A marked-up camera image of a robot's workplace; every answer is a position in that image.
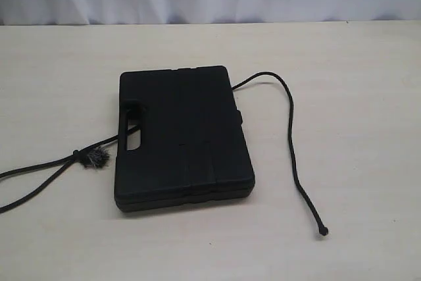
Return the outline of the black plastic carrying case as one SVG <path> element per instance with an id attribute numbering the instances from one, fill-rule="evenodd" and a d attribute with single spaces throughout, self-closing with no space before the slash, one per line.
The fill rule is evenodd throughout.
<path id="1" fill-rule="evenodd" d="M 254 186 L 224 66 L 121 74 L 114 174 L 121 211 L 243 198 Z"/>

